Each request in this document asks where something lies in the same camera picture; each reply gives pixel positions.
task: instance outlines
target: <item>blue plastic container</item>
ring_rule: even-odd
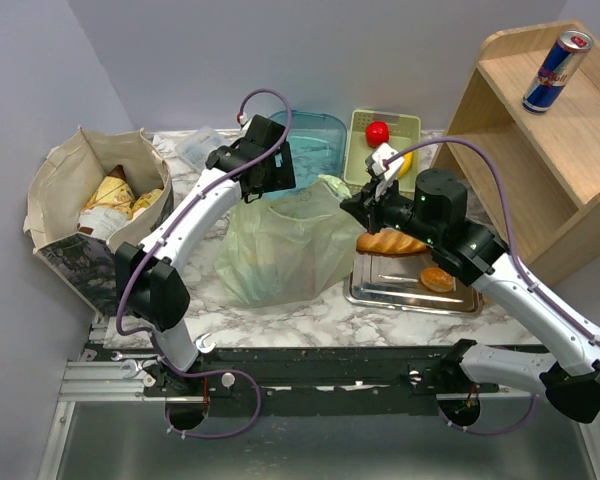
[[[269,118],[281,125],[287,124],[286,111],[274,113]],[[304,190],[318,175],[342,177],[347,127],[336,117],[293,110],[291,131],[287,140],[291,147],[296,188],[268,193],[268,198]]]

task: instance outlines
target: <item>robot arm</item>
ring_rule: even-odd
[[[465,285],[502,305],[551,352],[527,354],[461,341],[447,356],[458,377],[474,383],[497,383],[536,394],[568,417],[591,422],[600,410],[600,328],[582,317],[544,286],[523,281],[508,245],[486,227],[466,219],[467,190],[446,170],[430,169],[416,179],[414,200],[398,193],[400,162],[385,167],[382,159],[367,160],[371,181],[345,200],[341,208],[367,230],[395,228],[431,247],[433,260]],[[536,292],[542,288],[559,309],[597,342],[569,323]]]
[[[180,277],[186,260],[240,199],[250,202],[295,187],[284,134],[281,125],[255,116],[244,138],[209,156],[198,184],[164,224],[138,246],[123,244],[116,251],[118,295],[153,325],[156,347],[180,371],[189,370],[198,356],[183,320],[190,301]],[[600,328],[533,277],[499,236],[466,219],[466,188],[450,172],[421,173],[410,200],[398,193],[399,162],[387,168],[376,157],[367,161],[371,181],[342,208],[371,233],[391,227],[429,244],[442,269],[501,304],[551,352],[510,352],[461,340],[441,360],[445,378],[453,384],[496,383],[544,394],[568,417],[591,422],[600,410]],[[525,283],[520,268],[535,283]],[[125,301],[121,305],[120,319]]]
[[[254,167],[235,177],[226,175],[273,148],[283,134],[282,125],[255,115],[243,138],[209,155],[196,186],[162,225],[138,246],[124,243],[116,251],[118,296],[122,298],[127,285],[133,285],[128,308],[153,325],[158,349],[182,371],[187,371],[198,356],[183,320],[190,301],[181,278],[186,262],[205,233],[238,201],[251,202],[264,193],[295,187],[286,140]],[[146,264],[133,279],[143,261]]]

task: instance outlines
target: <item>baguette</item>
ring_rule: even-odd
[[[363,233],[358,237],[356,249],[362,253],[380,255],[407,255],[423,252],[427,245],[409,235],[395,230],[383,230],[375,235]]]

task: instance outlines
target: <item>marble countertop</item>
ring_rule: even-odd
[[[156,133],[153,140],[171,166],[176,204],[199,177],[173,150],[188,133],[161,132]],[[441,133],[423,131],[422,138]],[[431,164],[434,153],[435,147],[421,150],[421,168]],[[469,211],[474,219],[488,221],[475,195],[470,197]],[[482,313],[474,317],[360,307],[344,298],[342,282],[310,301],[249,310],[228,307],[214,269],[227,227],[225,216],[207,233],[183,273],[191,295],[185,320],[192,337],[212,333],[213,341],[221,347],[451,345],[461,338],[486,344],[537,343],[522,325],[497,305],[485,305]],[[134,317],[124,320],[127,328],[143,323]],[[150,343],[143,333],[121,337],[116,333],[115,319],[110,319],[104,346],[150,348]]]

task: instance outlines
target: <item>wooden shelving unit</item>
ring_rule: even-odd
[[[558,35],[576,21],[498,32],[482,45],[447,135],[473,141],[498,166],[521,256],[554,284],[600,254],[600,41],[544,115],[522,95]],[[433,165],[467,178],[506,237],[491,172],[477,155],[443,145]]]

